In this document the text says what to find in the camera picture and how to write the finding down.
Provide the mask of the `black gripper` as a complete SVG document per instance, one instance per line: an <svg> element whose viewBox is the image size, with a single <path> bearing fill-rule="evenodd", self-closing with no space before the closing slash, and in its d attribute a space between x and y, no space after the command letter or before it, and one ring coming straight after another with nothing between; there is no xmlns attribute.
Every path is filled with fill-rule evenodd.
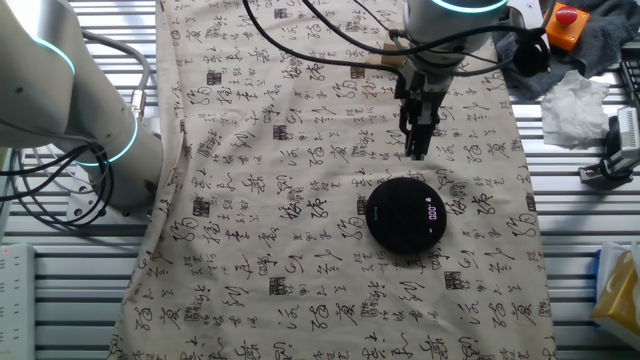
<svg viewBox="0 0 640 360"><path fill-rule="evenodd" d="M398 81L395 98L401 101L399 128L405 135L405 155L412 160L423 160L434 126L440 122L438 111L452 77L419 69L411 62L405 62L400 72L404 82Z"/></svg>

